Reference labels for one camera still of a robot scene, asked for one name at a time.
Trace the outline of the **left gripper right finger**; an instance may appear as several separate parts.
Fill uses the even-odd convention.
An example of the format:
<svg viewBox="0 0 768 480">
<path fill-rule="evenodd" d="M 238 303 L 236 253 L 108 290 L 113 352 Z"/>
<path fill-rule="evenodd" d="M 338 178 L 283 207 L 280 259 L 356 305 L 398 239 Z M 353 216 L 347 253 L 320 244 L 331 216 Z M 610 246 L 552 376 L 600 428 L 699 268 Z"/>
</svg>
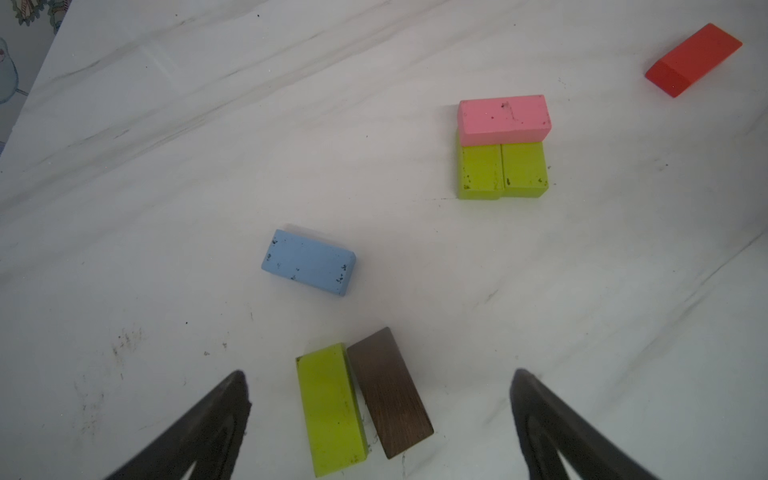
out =
<svg viewBox="0 0 768 480">
<path fill-rule="evenodd" d="M 583 479 L 653 479 L 531 372 L 518 369 L 511 409 L 531 479 L 567 479 L 568 461 Z"/>
</svg>

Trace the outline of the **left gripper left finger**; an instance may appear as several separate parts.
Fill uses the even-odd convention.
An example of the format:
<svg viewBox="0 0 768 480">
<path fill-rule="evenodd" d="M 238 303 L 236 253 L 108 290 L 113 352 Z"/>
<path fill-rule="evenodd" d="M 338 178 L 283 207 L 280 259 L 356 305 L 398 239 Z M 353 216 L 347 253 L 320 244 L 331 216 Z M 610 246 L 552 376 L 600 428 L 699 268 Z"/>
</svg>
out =
<svg viewBox="0 0 768 480">
<path fill-rule="evenodd" d="M 111 479 L 229 479 L 251 403 L 245 373 L 228 375 Z"/>
</svg>

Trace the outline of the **pink wood block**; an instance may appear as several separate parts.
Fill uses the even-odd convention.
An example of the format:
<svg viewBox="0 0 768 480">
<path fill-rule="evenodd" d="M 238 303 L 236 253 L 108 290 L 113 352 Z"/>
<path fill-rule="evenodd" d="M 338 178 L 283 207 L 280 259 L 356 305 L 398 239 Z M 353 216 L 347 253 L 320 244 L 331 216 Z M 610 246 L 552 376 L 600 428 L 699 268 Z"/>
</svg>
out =
<svg viewBox="0 0 768 480">
<path fill-rule="evenodd" d="M 538 143 L 552 129 L 543 95 L 462 100 L 457 124 L 463 147 Z"/>
</svg>

